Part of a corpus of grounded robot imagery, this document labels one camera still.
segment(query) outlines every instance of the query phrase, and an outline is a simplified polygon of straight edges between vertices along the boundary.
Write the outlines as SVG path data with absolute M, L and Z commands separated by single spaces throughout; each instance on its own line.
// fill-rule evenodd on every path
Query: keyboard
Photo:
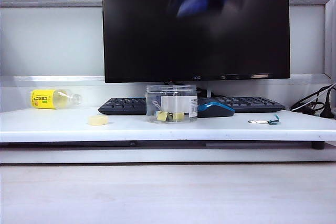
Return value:
M 277 112 L 285 106 L 263 97 L 212 97 L 236 113 Z M 111 98 L 98 111 L 106 115 L 146 115 L 145 98 Z

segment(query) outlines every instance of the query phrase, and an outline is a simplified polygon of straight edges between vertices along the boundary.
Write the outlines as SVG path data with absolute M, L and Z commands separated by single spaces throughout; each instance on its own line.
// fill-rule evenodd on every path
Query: monitor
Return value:
M 103 0 L 105 82 L 290 77 L 289 0 Z

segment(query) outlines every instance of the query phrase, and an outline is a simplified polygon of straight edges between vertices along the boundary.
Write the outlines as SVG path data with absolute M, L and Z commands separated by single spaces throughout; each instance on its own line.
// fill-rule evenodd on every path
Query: clear plastic jar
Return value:
M 195 85 L 150 85 L 146 89 L 146 116 L 152 122 L 197 120 Z

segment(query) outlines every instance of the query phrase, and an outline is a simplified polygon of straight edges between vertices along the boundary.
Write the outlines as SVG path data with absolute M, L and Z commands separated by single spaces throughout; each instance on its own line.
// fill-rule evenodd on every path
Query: blue mouse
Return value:
M 213 98 L 198 99 L 198 118 L 233 116 L 235 110 Z

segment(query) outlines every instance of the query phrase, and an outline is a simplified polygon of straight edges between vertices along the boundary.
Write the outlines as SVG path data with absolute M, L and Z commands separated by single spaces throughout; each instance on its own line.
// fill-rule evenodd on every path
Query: plastic bottle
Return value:
M 39 109 L 65 109 L 81 102 L 81 95 L 68 89 L 35 89 L 30 92 L 30 105 Z

